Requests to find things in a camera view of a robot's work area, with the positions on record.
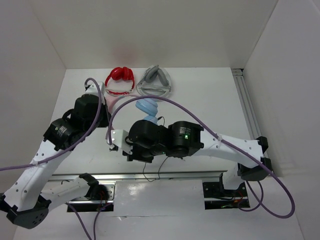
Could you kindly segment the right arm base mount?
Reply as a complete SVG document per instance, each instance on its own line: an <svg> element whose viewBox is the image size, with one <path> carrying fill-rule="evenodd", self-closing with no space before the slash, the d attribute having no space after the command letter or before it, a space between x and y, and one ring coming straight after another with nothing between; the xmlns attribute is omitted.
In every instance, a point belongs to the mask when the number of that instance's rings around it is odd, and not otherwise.
<svg viewBox="0 0 320 240"><path fill-rule="evenodd" d="M204 207L206 210L222 210L244 208L249 209L250 203L245 183L236 190L222 189L219 182L203 182Z"/></svg>

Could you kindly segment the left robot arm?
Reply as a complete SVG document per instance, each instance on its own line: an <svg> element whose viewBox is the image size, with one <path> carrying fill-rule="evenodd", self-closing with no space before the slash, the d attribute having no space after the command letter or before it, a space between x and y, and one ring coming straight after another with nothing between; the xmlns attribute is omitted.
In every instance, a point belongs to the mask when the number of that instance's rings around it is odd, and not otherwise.
<svg viewBox="0 0 320 240"><path fill-rule="evenodd" d="M76 198L107 202L108 189L89 173L82 173L51 189L44 187L74 150L74 144L83 142L96 128L105 128L109 117L104 96L87 93L50 124L31 166L0 195L0 209L12 224L33 229L50 211Z"/></svg>

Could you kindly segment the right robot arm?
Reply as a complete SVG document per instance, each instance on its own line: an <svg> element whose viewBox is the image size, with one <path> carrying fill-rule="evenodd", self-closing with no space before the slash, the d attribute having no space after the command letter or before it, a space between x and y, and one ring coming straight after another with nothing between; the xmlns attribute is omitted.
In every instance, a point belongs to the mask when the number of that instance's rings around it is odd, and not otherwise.
<svg viewBox="0 0 320 240"><path fill-rule="evenodd" d="M148 120L138 120L124 131L116 146L127 161L151 163L156 156L183 159L207 156L232 161L235 166L219 177L218 190L230 196L244 181L264 180L272 171L271 160L264 157L268 148L265 137L246 140L211 134L203 126L177 121L167 127Z"/></svg>

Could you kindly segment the pink blue cat-ear headphones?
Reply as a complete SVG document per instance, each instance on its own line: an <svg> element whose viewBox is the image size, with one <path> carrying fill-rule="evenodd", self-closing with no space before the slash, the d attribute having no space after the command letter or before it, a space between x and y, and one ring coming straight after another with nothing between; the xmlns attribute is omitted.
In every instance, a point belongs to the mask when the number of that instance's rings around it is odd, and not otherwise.
<svg viewBox="0 0 320 240"><path fill-rule="evenodd" d="M124 98L127 97L138 97L137 95L134 94L129 94L129 95L122 95L122 96L117 96L111 100L107 100L108 102L108 112L111 114L113 111L113 108L115 107L116 103ZM154 124L158 124L158 121L160 119L157 118L157 114L158 114L158 104L156 102L155 98L143 98L143 99L139 99L136 101L135 106L141 110L142 112L144 112L145 114L147 114L147 116L144 118L144 120L147 120L149 122L152 122Z"/></svg>

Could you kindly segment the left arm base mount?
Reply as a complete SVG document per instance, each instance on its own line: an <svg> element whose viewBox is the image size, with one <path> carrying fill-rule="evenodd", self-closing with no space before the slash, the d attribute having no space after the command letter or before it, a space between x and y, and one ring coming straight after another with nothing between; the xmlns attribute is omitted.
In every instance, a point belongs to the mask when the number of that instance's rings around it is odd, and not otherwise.
<svg viewBox="0 0 320 240"><path fill-rule="evenodd" d="M96 213L114 211L114 198L116 190L115 181L102 181L100 190L94 196L77 197L68 203L79 213Z"/></svg>

